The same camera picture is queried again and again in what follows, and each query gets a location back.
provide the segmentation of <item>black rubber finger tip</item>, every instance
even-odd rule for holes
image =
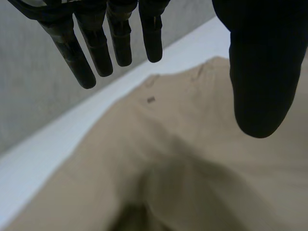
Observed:
[[[163,58],[163,52],[162,51],[147,52],[147,57],[151,63],[157,63],[161,61],[161,59]]]
[[[131,54],[126,54],[126,53],[121,53],[119,55],[116,56],[116,62],[119,66],[121,67],[125,67],[125,66],[129,66],[132,63],[132,57]]]
[[[87,81],[79,81],[79,84],[84,88],[84,89],[91,89],[94,88],[96,85],[96,79],[92,80],[87,80]]]
[[[113,73],[114,69],[112,66],[107,66],[103,70],[97,70],[100,77],[107,77]]]
[[[245,113],[244,110],[235,110],[235,118],[240,129],[247,135],[254,138],[266,138],[272,135],[283,122],[286,113],[277,114],[269,111],[266,115],[259,113]]]

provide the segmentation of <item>beige cloth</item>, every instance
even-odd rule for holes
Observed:
[[[109,109],[6,231],[108,230],[126,204],[147,205],[174,231],[308,230],[307,137],[293,127],[263,140],[240,131],[228,60],[151,76]]]

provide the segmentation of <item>black robotic finger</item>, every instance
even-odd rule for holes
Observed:
[[[109,0],[107,4],[107,19],[119,66],[128,66],[132,62],[128,19],[137,4],[137,0]]]
[[[213,0],[213,4],[231,32],[237,123],[250,136],[268,137],[283,122],[295,96],[308,46],[308,1]]]
[[[107,46],[107,38],[103,31],[107,0],[97,3],[96,9],[75,12],[79,28],[86,41],[98,74],[106,77],[112,74],[113,67]]]
[[[139,0],[144,46],[152,63],[160,61],[163,57],[161,14],[169,2],[170,0]]]
[[[96,79],[74,34],[72,16],[53,23],[39,23],[51,36],[79,84],[86,89],[93,88]]]

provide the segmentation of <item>small dark mark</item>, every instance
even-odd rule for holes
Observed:
[[[152,97],[150,97],[150,98],[148,98],[148,103],[152,103],[152,102],[154,102],[155,101],[155,97],[154,96],[152,96]]]

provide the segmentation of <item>khaki fabric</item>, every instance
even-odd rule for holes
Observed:
[[[308,230],[307,137],[288,127],[296,117],[258,140],[233,113],[229,60],[149,77],[93,126],[6,231],[110,230],[126,205],[145,205],[150,225],[135,216],[133,228],[116,230]]]

